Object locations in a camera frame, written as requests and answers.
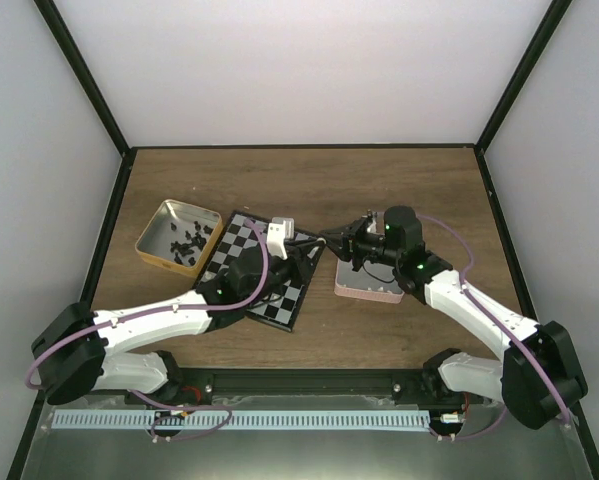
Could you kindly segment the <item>black frame post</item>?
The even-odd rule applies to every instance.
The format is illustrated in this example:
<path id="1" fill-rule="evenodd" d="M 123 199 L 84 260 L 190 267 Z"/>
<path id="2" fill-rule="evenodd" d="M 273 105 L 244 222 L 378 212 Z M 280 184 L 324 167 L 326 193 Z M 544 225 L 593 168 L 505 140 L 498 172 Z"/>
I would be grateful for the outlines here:
<path id="1" fill-rule="evenodd" d="M 90 68 L 56 3 L 52 0 L 34 0 L 34 4 L 90 101 L 90 104 L 95 110 L 116 150 L 121 156 L 126 156 L 130 152 L 130 146 L 115 120 L 103 93 L 91 73 Z"/>
<path id="2" fill-rule="evenodd" d="M 475 153 L 477 155 L 484 155 L 495 139 L 571 4 L 572 0 L 552 0 L 548 5 L 475 144 Z"/>

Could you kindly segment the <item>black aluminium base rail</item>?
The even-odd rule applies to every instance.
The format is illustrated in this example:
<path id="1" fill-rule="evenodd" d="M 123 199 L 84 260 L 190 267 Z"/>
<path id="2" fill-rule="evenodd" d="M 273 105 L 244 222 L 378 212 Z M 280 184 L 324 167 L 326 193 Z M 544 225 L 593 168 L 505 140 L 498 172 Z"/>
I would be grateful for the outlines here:
<path id="1" fill-rule="evenodd" d="M 117 378 L 104 367 L 97 381 L 71 380 L 51 390 L 51 405 L 72 402 L 96 392 L 138 391 L 162 404 L 208 404 L 215 397 L 246 396 L 370 396 L 391 398 L 397 404 L 422 408 L 450 408 L 465 399 L 486 398 L 512 407 L 551 399 L 547 387 L 533 369 L 508 369 L 492 374 L 468 371 L 444 380 L 436 367 L 423 369 L 192 369 L 173 368 L 163 385 L 156 378 Z"/>

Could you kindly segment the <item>yellow tin tray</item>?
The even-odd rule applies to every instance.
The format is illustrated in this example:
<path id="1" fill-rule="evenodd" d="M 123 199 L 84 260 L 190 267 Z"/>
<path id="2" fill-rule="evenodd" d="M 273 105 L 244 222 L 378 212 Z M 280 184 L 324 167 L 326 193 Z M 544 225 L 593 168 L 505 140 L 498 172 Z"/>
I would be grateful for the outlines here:
<path id="1" fill-rule="evenodd" d="M 183 241 L 182 230 L 191 226 L 194 220 L 213 226 L 214 231 L 195 266 L 178 265 L 170 252 L 170 243 L 175 240 Z M 219 213 L 185 202 L 166 199 L 139 236 L 135 243 L 135 251 L 149 265 L 196 279 L 209 259 L 222 231 L 223 219 Z"/>

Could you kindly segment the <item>black and silver chessboard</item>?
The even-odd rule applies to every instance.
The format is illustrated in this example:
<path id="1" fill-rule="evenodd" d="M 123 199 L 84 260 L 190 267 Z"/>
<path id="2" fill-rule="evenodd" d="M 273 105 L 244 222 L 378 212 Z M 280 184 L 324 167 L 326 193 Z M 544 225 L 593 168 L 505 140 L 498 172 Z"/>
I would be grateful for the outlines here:
<path id="1" fill-rule="evenodd" d="M 227 328 L 248 317 L 263 324 L 290 332 L 300 312 L 308 288 L 290 281 L 277 287 L 268 286 L 268 269 L 263 269 L 263 255 L 250 224 L 263 233 L 269 220 L 235 210 L 213 248 L 193 289 L 211 305 L 232 305 L 247 298 L 251 302 L 239 309 L 211 311 L 210 331 Z M 317 238 L 315 234 L 297 230 L 293 240 Z"/>

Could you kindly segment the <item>left black frame post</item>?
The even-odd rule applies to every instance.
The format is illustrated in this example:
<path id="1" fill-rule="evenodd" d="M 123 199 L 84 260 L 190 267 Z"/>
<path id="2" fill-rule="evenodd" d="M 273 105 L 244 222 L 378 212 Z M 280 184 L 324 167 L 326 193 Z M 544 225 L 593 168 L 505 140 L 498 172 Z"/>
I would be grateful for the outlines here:
<path id="1" fill-rule="evenodd" d="M 90 68 L 56 3 L 52 0 L 34 0 L 34 4 L 90 101 L 90 104 L 95 110 L 116 150 L 121 156 L 126 156 L 130 152 L 130 146 L 115 120 L 103 93 L 91 73 Z"/>

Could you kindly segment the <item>black chess pieces pile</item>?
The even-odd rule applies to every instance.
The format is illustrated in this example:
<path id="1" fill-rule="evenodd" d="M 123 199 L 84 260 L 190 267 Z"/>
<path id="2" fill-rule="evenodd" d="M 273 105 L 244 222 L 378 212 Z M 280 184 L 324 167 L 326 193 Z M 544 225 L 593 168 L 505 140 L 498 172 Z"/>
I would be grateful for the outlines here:
<path id="1" fill-rule="evenodd" d="M 213 226 L 194 220 L 191 226 L 182 230 L 183 241 L 175 240 L 170 243 L 170 252 L 174 255 L 174 262 L 178 265 L 195 266 L 200 260 L 203 250 L 209 244 L 213 231 Z"/>

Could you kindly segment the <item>pink tin tray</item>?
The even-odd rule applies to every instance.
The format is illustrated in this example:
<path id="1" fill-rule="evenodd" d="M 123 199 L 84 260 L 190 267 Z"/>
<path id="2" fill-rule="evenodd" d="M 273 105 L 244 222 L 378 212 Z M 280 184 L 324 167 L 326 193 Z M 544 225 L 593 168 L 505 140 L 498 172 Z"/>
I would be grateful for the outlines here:
<path id="1" fill-rule="evenodd" d="M 354 271 L 351 262 L 341 260 L 337 261 L 334 293 L 340 297 L 389 304 L 398 304 L 404 297 L 392 267 L 366 262 L 359 271 Z"/>

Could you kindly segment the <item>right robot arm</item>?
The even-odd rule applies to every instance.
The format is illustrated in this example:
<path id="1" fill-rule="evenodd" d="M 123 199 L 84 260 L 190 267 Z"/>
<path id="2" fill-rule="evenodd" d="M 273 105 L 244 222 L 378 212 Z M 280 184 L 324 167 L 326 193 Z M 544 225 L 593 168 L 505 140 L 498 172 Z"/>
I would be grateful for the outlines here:
<path id="1" fill-rule="evenodd" d="M 465 270 L 426 247 L 422 219 L 412 208 L 390 207 L 383 221 L 382 232 L 367 214 L 320 235 L 355 271 L 368 262 L 390 267 L 404 293 L 456 321 L 495 356 L 436 356 L 423 378 L 426 396 L 437 403 L 457 392 L 489 398 L 533 430 L 553 419 L 570 424 L 571 408 L 587 395 L 588 385 L 567 329 L 518 314 L 471 285 Z"/>

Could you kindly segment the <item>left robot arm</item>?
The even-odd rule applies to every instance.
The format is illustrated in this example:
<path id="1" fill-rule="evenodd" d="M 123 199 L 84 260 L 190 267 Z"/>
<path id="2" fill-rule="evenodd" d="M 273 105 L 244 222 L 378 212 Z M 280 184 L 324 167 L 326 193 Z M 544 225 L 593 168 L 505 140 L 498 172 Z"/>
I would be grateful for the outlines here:
<path id="1" fill-rule="evenodd" d="M 289 241 L 284 257 L 263 241 L 242 251 L 214 278 L 177 297 L 126 310 L 93 311 L 85 302 L 66 307 L 33 342 L 33 364 L 25 377 L 51 405 L 94 391 L 127 390 L 156 403 L 175 402 L 184 376 L 174 356 L 137 348 L 173 337 L 227 328 L 269 300 L 280 287 L 312 270 L 323 239 Z"/>

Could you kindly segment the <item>right black frame post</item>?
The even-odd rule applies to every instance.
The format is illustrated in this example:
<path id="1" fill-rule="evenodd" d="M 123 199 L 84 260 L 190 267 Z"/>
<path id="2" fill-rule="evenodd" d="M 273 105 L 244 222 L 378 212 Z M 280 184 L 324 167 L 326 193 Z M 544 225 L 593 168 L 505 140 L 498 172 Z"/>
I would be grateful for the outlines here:
<path id="1" fill-rule="evenodd" d="M 572 0 L 552 0 L 548 5 L 475 144 L 475 153 L 477 155 L 484 155 L 495 139 L 571 4 Z"/>

